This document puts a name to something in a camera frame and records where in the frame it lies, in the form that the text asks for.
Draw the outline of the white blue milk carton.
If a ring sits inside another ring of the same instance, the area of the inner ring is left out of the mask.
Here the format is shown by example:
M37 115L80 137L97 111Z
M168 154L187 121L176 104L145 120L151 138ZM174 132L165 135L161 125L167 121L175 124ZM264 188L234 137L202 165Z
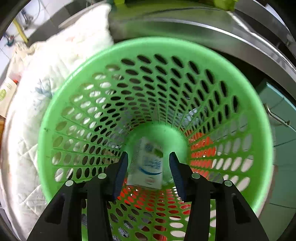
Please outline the white blue milk carton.
M160 145L142 137L135 143L127 185L161 189L164 153Z

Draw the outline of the green perforated trash basket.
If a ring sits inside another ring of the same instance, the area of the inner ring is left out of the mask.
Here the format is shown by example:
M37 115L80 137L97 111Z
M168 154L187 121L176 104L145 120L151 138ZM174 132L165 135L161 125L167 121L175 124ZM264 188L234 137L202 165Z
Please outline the green perforated trash basket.
M161 189L127 185L135 143L161 146ZM211 182L230 180L255 215L272 173L273 137L251 83L201 45L164 37L118 43L88 59L54 95L38 149L49 202L68 180L87 182L128 154L120 195L106 203L112 240L185 240L191 202L178 196L175 152Z

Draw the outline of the cream quilted cloth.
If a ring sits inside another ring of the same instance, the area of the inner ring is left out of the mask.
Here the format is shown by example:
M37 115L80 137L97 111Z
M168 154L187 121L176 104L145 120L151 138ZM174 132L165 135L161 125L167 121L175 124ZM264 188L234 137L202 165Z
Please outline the cream quilted cloth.
M1 202L13 237L26 240L47 202L37 166L45 111L66 78L93 54L110 47L111 6L97 3L67 20L67 27L30 47L19 44L13 63L22 78L10 102L1 142Z

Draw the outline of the lime green dish rack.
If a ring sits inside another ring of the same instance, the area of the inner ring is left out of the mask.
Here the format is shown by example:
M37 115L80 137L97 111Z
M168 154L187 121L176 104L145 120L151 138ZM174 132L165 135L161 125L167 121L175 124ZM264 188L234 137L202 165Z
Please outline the lime green dish rack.
M133 3L164 3L164 4L172 4L172 3L199 3L205 4L206 6L219 8L225 11L234 11L235 5L238 2L237 0L193 0L193 1L110 1L110 3L120 6L127 5Z

